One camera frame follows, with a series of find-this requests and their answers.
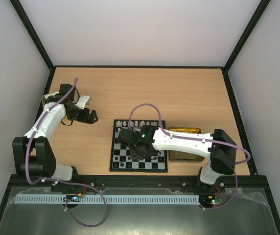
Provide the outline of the dark floral metal tin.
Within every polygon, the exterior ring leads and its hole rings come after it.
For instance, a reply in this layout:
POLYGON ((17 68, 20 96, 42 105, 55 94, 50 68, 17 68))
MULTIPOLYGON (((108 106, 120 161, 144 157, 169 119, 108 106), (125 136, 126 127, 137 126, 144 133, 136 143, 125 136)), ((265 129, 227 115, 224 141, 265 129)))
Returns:
MULTIPOLYGON (((200 128, 187 128, 187 127, 170 127, 170 131, 189 133, 189 134, 201 134, 200 128)), ((205 158, 196 154, 168 150, 168 159, 170 162, 182 162, 182 163, 200 163, 205 158)))

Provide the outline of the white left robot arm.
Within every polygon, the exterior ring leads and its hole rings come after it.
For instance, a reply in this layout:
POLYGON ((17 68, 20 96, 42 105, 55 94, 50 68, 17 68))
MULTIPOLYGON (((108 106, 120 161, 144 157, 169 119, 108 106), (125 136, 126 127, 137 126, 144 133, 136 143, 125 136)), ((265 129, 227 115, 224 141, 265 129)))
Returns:
POLYGON ((87 105, 90 96, 80 95, 77 87, 61 84, 58 92, 42 97, 43 111, 31 129, 23 137, 16 137, 12 142, 16 174, 25 176, 30 184, 31 177, 37 181, 48 178, 59 181, 70 181, 77 175, 74 166, 57 162, 50 145, 58 124, 66 118, 70 123, 81 122, 94 124, 98 121, 95 110, 87 105))

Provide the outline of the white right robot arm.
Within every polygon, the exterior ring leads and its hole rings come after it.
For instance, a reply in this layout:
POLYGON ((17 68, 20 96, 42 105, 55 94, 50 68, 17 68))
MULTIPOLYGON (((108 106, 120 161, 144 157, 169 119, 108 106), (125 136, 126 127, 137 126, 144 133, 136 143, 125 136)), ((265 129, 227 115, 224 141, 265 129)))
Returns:
POLYGON ((235 142, 221 129, 213 133, 191 134, 144 125, 139 131, 122 129, 118 142, 129 148, 131 158, 139 161, 162 151, 179 151, 208 159, 201 168, 197 187, 209 191, 222 175, 233 175, 235 169, 235 142))

